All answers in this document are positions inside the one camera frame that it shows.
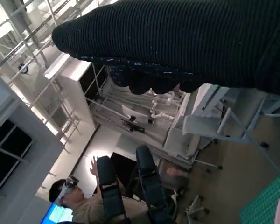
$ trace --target table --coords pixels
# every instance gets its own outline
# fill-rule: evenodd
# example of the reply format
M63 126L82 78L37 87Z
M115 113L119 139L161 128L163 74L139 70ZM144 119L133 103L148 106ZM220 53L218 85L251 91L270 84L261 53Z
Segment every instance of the table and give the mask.
M240 223L274 224L279 198L280 176L241 210Z

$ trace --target chair backrest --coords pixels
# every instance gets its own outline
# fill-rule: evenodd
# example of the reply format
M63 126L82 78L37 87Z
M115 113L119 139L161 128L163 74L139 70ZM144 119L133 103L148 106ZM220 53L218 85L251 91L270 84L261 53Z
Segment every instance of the chair backrest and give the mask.
M256 89L242 89L233 108L234 115L241 122L242 126L248 131L252 131L259 119L261 107L264 103L267 93ZM235 121L232 113L226 113L228 127L226 133L231 137L245 138L245 132Z
M266 96L267 93L255 89L242 89L234 107L227 109L223 119L187 116L182 133L199 134L213 139L231 140L233 137L233 140L245 140L245 132L233 118L233 113L244 128L253 130Z

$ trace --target computer monitor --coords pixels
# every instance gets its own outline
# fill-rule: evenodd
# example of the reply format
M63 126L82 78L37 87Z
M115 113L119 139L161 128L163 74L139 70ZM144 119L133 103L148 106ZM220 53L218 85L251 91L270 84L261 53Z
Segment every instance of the computer monitor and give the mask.
M72 210L57 206L52 203L41 224L56 224L64 221L72 221Z

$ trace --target man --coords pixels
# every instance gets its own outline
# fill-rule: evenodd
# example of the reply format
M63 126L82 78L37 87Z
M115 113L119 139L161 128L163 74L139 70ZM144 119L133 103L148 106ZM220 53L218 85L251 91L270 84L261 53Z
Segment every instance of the man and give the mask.
M93 157L91 164L92 168L90 169L90 172L95 175L98 183L98 168L95 157ZM49 200L51 202L54 202L58 198L64 183L65 179L61 179L52 185L49 191ZM126 214L133 224L150 223L147 216L147 206L144 202L138 202L127 197L122 197L122 199L126 209ZM78 186L74 186L70 193L65 194L60 199L59 204L65 208L72 209L73 222L83 224L102 224L107 221L99 187L97 194L90 198L85 198L83 191ZM110 223L115 223L118 220L120 220L120 217L110 220Z

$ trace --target white panel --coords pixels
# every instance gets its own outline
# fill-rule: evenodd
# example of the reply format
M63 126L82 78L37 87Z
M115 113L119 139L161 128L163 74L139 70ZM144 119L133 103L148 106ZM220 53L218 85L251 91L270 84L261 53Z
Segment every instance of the white panel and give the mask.
M94 132L94 127L91 127L84 122L80 122L78 129L81 134L75 131L70 138L70 142L65 147L69 153L65 150L61 152L54 166L50 170L53 175L48 174L42 183L42 186L46 187L45 190L47 195L49 189L55 181L67 178L70 175Z
M64 92L69 93L66 101L72 109L76 109L75 114L84 122L94 126L90 110L79 82L80 77L84 74L89 65L89 63L85 64L72 58L69 60L68 65L64 66L60 71L61 74L57 79L63 87Z
M35 196L17 224L41 223L44 214L46 214L50 205L50 202Z

